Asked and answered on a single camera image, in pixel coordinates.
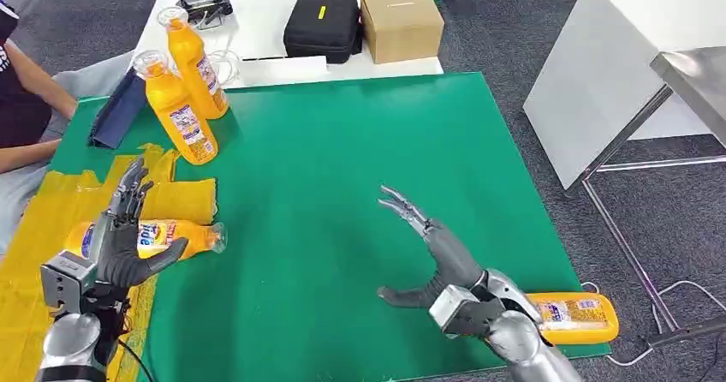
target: black carrying case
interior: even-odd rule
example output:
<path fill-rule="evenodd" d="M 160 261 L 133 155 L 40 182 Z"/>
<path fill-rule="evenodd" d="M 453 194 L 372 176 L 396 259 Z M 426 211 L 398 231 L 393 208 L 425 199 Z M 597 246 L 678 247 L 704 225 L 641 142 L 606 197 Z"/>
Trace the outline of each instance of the black carrying case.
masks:
<path fill-rule="evenodd" d="M 297 0 L 283 35 L 288 57 L 325 56 L 345 63 L 360 52 L 358 0 Z"/>

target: detergent bottle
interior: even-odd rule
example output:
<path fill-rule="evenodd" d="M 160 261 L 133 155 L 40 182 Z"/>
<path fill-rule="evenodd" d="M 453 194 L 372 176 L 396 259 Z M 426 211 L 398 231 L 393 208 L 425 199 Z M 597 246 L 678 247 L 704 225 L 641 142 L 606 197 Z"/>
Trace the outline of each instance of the detergent bottle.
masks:
<path fill-rule="evenodd" d="M 184 159 L 202 165 L 216 157 L 217 140 L 182 80 L 169 71 L 166 56 L 144 51 L 134 60 L 134 69 L 146 80 L 146 99 Z"/>
<path fill-rule="evenodd" d="M 94 227 L 95 224 L 91 222 L 77 224 L 68 234 L 65 248 L 88 258 Z M 149 258 L 162 252 L 172 241 L 182 236 L 187 238 L 189 243 L 180 260 L 204 251 L 214 251 L 219 254 L 227 247 L 227 231 L 222 223 L 202 226 L 190 221 L 153 219 L 139 221 L 136 249 L 141 258 Z"/>
<path fill-rule="evenodd" d="M 169 53 L 199 113 L 216 119 L 227 112 L 229 102 L 204 52 L 204 42 L 189 26 L 188 18 L 183 8 L 168 7 L 159 12 L 157 21 L 166 27 Z"/>
<path fill-rule="evenodd" d="M 550 343 L 591 344 L 609 342 L 620 330 L 610 300 L 592 292 L 527 294 L 542 315 L 539 330 Z"/>

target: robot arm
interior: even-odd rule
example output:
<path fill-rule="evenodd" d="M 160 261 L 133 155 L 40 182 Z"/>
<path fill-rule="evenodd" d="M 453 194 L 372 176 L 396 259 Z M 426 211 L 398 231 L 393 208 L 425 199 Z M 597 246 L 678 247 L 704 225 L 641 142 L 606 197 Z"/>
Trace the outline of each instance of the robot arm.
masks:
<path fill-rule="evenodd" d="M 147 173 L 142 158 L 126 169 L 95 222 L 88 259 L 62 251 L 40 267 L 45 304 L 59 309 L 43 341 L 36 381 L 105 382 L 106 367 L 125 332 L 128 288 L 182 256 L 185 238 L 151 258 L 139 258 L 139 215 L 152 187 L 141 183 Z"/>
<path fill-rule="evenodd" d="M 430 218 L 401 194 L 378 202 L 405 219 L 424 240 L 436 261 L 429 283 L 418 289 L 378 289 L 394 307 L 427 308 L 449 337 L 481 339 L 501 357 L 515 382 L 581 382 L 569 360 L 539 333 L 542 318 L 516 284 L 493 269 L 482 269 L 446 227 Z"/>

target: green table mat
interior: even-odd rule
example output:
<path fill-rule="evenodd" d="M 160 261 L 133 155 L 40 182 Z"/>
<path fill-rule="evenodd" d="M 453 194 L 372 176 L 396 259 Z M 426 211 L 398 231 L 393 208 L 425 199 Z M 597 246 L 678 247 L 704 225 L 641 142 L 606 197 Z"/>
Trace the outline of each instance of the green table mat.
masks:
<path fill-rule="evenodd" d="M 180 159 L 176 180 L 218 179 L 229 245 L 160 275 L 144 352 L 157 380 L 383 381 L 502 366 L 481 342 L 442 336 L 426 311 L 378 299 L 379 285 L 423 284 L 434 269 L 408 224 L 377 204 L 380 183 L 525 291 L 581 290 L 479 74 L 228 94 L 230 112 L 211 122 L 219 155 Z M 103 178 L 114 155 L 172 147 L 151 110 L 118 150 L 85 147 L 102 104 L 80 104 L 52 168 Z"/>

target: person's leg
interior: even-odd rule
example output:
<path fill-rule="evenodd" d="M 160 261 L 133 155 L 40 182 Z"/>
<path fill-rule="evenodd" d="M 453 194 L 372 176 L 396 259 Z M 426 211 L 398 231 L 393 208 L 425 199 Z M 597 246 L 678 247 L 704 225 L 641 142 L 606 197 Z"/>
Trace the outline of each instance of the person's leg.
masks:
<path fill-rule="evenodd" d="M 106 97 L 113 93 L 131 65 L 133 51 L 77 71 L 64 71 L 53 79 L 76 98 Z"/>
<path fill-rule="evenodd" d="M 48 126 L 45 127 L 45 132 L 40 136 L 40 140 L 38 142 L 60 140 L 63 137 L 63 133 L 66 132 L 67 126 L 68 118 L 61 115 L 57 110 L 53 110 L 51 113 L 51 119 L 48 121 Z"/>
<path fill-rule="evenodd" d="M 0 260 L 13 239 L 27 202 L 38 192 L 45 176 L 44 164 L 32 164 L 0 174 Z"/>

